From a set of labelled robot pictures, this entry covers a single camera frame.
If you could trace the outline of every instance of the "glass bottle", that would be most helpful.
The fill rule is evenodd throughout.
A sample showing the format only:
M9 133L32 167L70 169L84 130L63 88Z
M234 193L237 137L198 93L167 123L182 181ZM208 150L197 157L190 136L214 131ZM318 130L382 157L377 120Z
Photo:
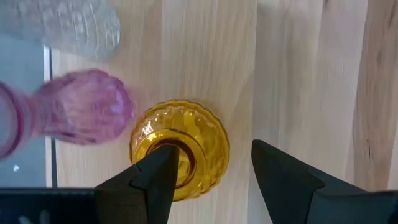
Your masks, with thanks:
M106 59L119 45L120 23L108 0L2 0L0 33Z
M198 197L226 172L229 142L221 122L198 103L170 100L147 110L131 136L131 161L164 144L180 149L174 201Z
M97 69L68 73L32 96L0 82L0 158L38 135L82 145L112 140L134 108L123 83Z

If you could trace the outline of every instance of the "pink glass bottle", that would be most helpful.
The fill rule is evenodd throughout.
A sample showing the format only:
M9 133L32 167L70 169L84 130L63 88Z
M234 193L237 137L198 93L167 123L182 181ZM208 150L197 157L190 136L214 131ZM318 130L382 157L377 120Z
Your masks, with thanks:
M112 140L134 109L123 83L97 69L68 73L32 96L0 82L0 158L38 135L82 145Z

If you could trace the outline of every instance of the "yellow glass bowl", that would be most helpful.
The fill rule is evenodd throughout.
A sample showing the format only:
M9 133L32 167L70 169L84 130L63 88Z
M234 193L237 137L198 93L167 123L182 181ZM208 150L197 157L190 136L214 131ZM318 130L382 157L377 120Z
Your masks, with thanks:
M198 103L170 100L147 110L131 134L131 162L164 144L180 149L174 201L208 192L226 172L226 132L221 122Z

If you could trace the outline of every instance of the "wooden table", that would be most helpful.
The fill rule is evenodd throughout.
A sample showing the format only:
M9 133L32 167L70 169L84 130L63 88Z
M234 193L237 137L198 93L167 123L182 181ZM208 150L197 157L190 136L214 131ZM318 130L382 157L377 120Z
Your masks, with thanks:
M252 139L368 190L398 188L397 4L393 0L114 0L121 45L106 63L52 54L53 72L98 67L137 95L138 116L172 98L224 124L226 175L169 223L264 223ZM58 142L61 187L92 187L130 165L129 137Z

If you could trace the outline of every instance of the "glass object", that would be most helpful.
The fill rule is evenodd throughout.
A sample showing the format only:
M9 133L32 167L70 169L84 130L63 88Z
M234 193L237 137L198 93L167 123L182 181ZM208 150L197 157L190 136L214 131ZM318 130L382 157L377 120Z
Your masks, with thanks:
M71 72L32 96L0 82L0 158L40 134L75 144L99 144L119 136L134 115L123 83L101 70Z
M108 0L2 0L0 33L105 59L119 45L120 23Z
M132 132L131 161L141 160L164 144L180 149L174 201L208 192L226 172L226 132L221 122L197 103L170 100L147 110Z

